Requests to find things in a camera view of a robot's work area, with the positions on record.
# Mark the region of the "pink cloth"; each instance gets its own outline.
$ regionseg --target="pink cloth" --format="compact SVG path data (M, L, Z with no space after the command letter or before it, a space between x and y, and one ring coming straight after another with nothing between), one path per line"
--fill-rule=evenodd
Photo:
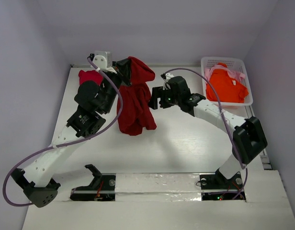
M237 72L235 70L230 70L230 69L228 69L228 68L226 68L224 66L221 66L221 65L214 65L214 66L211 67L211 69L207 69L207 68L204 69L205 77L207 78L207 80L210 80L210 77L213 74L215 69L226 70L229 77L233 78L233 79L236 79L239 83L241 83L242 79L245 79L245 74L244 73L240 73L240 72Z

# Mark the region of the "red wire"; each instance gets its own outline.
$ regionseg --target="red wire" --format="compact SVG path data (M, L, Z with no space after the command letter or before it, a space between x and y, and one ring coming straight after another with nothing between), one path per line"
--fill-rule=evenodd
M99 187L99 189L98 189L98 191L97 191L97 193L96 193L95 198L98 198L98 197L100 196L99 192L100 192L100 190L102 189L103 183L104 183L104 181L101 182L100 187Z
M240 191L240 188L238 187L238 185L236 185L234 182L232 184Z

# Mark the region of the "white wall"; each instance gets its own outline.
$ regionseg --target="white wall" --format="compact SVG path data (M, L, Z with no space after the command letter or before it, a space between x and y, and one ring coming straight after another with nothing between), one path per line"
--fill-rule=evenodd
M68 61L95 49L115 60L192 64L243 59L277 0L38 0Z
M2 197L8 170L50 143L69 64L36 1L0 0L0 230L22 228L26 208ZM27 202L11 181L8 194Z
M273 168L295 214L295 0L280 0L245 58Z

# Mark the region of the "white backdrop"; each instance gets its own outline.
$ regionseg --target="white backdrop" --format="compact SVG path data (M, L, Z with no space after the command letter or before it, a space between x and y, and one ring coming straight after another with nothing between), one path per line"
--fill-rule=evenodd
M277 0L38 0L71 64L95 49L148 64L243 59Z

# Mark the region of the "orange cloth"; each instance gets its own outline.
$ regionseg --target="orange cloth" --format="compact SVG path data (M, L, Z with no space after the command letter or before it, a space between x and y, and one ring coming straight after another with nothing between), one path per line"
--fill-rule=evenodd
M230 78L227 71L215 69L210 77L210 83L219 95L222 102L244 103L244 98L249 94L248 89L236 79ZM210 101L217 101L214 91L209 84L206 87L206 96Z

